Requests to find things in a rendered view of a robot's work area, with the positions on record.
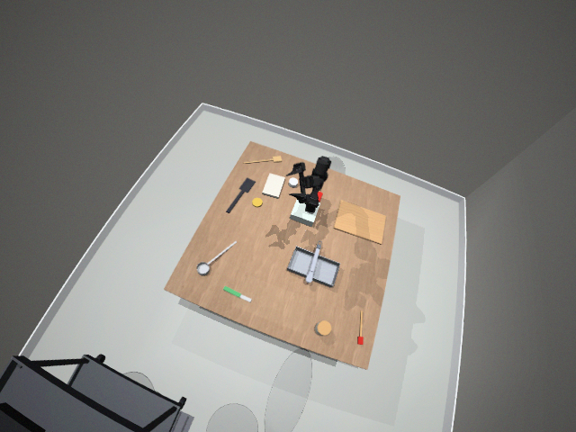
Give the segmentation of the dark grey spatula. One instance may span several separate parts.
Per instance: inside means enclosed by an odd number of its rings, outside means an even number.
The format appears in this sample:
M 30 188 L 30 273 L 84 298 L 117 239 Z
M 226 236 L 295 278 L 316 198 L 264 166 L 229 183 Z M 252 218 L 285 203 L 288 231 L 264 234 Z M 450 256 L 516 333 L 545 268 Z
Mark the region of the dark grey spatula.
M 230 213 L 232 211 L 232 209 L 234 208 L 234 206 L 237 204 L 237 201 L 239 200 L 240 196 L 246 192 L 248 193 L 248 191 L 251 189 L 251 187 L 253 186 L 253 184 L 256 181 L 250 179 L 250 178 L 246 178 L 242 184 L 242 186 L 239 188 L 240 192 L 238 194 L 238 196 L 236 197 L 236 199 L 234 200 L 234 202 L 231 204 L 231 206 L 226 210 L 226 212 Z

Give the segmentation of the light brown wooden board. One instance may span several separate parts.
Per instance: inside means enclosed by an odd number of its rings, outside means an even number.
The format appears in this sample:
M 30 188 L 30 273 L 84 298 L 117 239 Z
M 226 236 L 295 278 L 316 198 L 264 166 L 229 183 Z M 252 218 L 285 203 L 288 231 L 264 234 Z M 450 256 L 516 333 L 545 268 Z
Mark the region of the light brown wooden board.
M 381 245 L 385 221 L 385 215 L 340 200 L 334 229 Z

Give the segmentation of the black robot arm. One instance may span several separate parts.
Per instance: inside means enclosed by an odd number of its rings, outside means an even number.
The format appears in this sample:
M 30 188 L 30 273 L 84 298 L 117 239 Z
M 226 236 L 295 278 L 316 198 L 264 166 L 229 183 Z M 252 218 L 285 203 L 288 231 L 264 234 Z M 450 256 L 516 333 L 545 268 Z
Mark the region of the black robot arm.
M 315 212 L 315 207 L 318 208 L 319 204 L 319 197 L 318 192 L 321 190 L 324 182 L 328 179 L 329 173 L 328 169 L 330 167 L 331 161 L 328 157 L 319 157 L 317 161 L 317 165 L 312 170 L 311 175 L 307 175 L 310 178 L 310 187 L 312 188 L 312 192 L 310 193 L 310 202 L 305 203 L 306 212 Z

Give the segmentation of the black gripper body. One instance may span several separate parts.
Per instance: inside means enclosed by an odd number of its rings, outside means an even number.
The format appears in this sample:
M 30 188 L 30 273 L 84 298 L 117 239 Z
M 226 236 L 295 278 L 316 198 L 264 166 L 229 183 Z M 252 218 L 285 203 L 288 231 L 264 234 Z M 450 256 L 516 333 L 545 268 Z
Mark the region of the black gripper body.
M 298 166 L 301 166 L 301 170 L 302 170 L 302 172 L 299 173 L 301 194 L 306 194 L 305 189 L 310 187 L 310 178 L 308 176 L 304 176 L 303 171 L 306 170 L 305 164 L 304 163 L 293 164 L 293 167 L 298 167 Z M 306 194 L 305 200 L 298 200 L 298 201 L 299 201 L 299 203 L 309 203 L 311 201 L 310 194 Z

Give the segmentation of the white jar with wooden lid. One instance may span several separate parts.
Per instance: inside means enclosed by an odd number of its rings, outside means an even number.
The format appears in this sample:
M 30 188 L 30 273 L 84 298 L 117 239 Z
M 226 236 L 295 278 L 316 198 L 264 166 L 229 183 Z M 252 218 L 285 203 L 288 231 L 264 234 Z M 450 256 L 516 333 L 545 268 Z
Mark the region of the white jar with wooden lid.
M 319 336 L 327 335 L 327 334 L 329 334 L 329 333 L 331 332 L 331 326 L 330 326 L 330 324 L 329 324 L 327 321 L 325 321 L 325 320 L 320 321 L 319 323 L 317 323 L 315 329 L 316 329 L 316 332 L 317 332 L 317 334 L 318 334 Z

